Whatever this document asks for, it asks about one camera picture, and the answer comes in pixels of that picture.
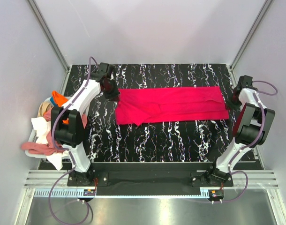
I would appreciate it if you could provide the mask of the bright pink t-shirt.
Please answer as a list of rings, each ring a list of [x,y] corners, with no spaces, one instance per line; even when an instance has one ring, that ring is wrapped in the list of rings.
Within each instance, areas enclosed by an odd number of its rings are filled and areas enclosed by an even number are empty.
[[[115,109],[118,125],[227,120],[229,112],[219,87],[121,89]]]

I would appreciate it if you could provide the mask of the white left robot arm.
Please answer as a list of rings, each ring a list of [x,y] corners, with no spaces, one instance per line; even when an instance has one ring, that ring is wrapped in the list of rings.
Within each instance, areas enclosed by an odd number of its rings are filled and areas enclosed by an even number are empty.
[[[79,90],[63,106],[54,106],[51,110],[52,142],[55,147],[60,144],[68,152],[72,164],[69,178],[79,186],[88,186],[96,181],[83,146],[85,125],[82,115],[101,92],[107,100],[119,101],[120,92],[112,78],[114,74],[114,65],[101,63],[95,72],[88,73]]]

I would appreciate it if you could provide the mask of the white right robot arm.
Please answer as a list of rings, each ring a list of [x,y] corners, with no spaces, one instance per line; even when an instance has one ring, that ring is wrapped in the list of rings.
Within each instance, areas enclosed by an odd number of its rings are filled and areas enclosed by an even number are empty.
[[[229,106],[242,107],[242,110],[236,119],[230,145],[203,175],[204,180],[211,186],[230,182],[233,168],[239,160],[256,146],[264,144],[267,139],[276,113],[263,104],[259,94],[275,96],[278,90],[271,83],[265,82],[275,92],[259,91],[253,83],[255,83],[253,77],[240,76],[233,90],[233,96],[228,102]]]

